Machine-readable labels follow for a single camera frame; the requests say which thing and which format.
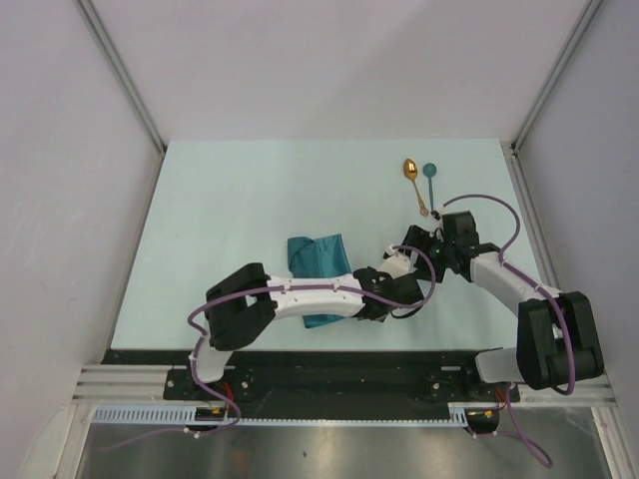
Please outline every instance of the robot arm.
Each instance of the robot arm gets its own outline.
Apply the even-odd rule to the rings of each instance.
[[[563,293],[537,284],[524,274],[530,279],[526,281],[504,267],[499,248],[479,242],[470,212],[441,216],[435,234],[410,227],[403,244],[424,251],[434,266],[432,278],[425,261],[419,258],[415,273],[418,278],[442,282],[450,269],[487,290],[517,317],[516,348],[485,351],[476,356],[477,370],[484,382],[525,382],[533,389],[568,382],[568,352],[558,318],[540,288],[561,308],[572,343],[576,380],[603,373],[603,356],[588,298],[578,291]]]
[[[271,276],[261,263],[251,263],[211,288],[207,302],[255,288],[268,291],[241,296],[206,311],[209,343],[216,353],[213,362],[218,364],[216,372],[208,375],[210,379],[222,375],[220,361],[224,367],[231,351],[251,344],[273,320],[329,313],[384,321],[396,307],[423,301],[418,279],[442,282],[450,269],[486,289],[517,316],[516,348],[477,354],[477,371],[484,382],[526,382],[533,389],[543,389],[568,381],[568,355],[551,304],[538,286],[501,264],[497,246],[479,242],[470,212],[443,215],[435,233],[410,227],[402,244],[421,251],[433,269],[420,256],[415,271],[409,273],[409,258],[399,252],[387,254],[378,269],[368,267],[322,279]],[[601,375],[603,358],[587,297],[579,292],[564,294],[550,286],[543,288],[562,308],[572,341],[576,379]]]
[[[207,292],[207,302],[250,289],[269,289],[211,307],[205,313],[210,345],[233,351],[254,342],[271,321],[307,314],[337,314],[384,321],[394,309],[389,302],[413,304],[423,300],[410,261],[396,252],[379,269],[358,269],[332,278],[293,279],[266,274],[261,263],[250,263]]]

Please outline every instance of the teal cloth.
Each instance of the teal cloth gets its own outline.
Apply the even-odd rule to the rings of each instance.
[[[293,277],[334,277],[350,273],[341,235],[320,239],[289,238],[289,271]],[[318,327],[343,319],[334,314],[304,316],[304,326]]]

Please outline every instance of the spoon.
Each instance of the spoon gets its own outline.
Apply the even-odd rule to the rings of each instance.
[[[432,193],[432,177],[437,174],[437,167],[433,163],[426,163],[423,167],[423,173],[428,178],[428,196],[430,198],[430,209],[435,209],[434,195]]]
[[[415,192],[417,193],[417,200],[419,201],[419,212],[423,217],[427,217],[428,208],[423,202],[423,199],[419,194],[419,190],[417,189],[417,183],[415,182],[415,180],[417,179],[417,165],[412,159],[408,158],[405,162],[403,162],[403,174],[405,177],[412,181],[412,185],[415,188]]]

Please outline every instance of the light blue table surface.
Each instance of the light blue table surface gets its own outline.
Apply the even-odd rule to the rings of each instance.
[[[166,155],[111,347],[184,349],[197,335],[186,317],[208,288],[248,262],[289,276],[287,239],[343,235],[353,269],[378,266],[410,225],[425,225],[405,158],[435,163],[435,204],[468,193],[511,202],[515,193],[497,140],[172,143]],[[428,198],[427,179],[418,186]],[[503,244],[514,228],[498,204],[468,200],[482,241]],[[538,276],[526,231],[508,257]],[[516,318],[494,297],[446,274],[411,319],[345,319],[305,329],[272,323],[247,349],[407,350],[512,346]]]

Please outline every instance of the white wall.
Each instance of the white wall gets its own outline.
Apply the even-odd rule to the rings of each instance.
[[[522,163],[564,288],[586,292],[639,444],[639,3],[608,2]]]
[[[164,138],[511,140],[585,0],[96,0]]]
[[[71,0],[0,18],[0,464],[70,400],[114,316],[159,159]]]

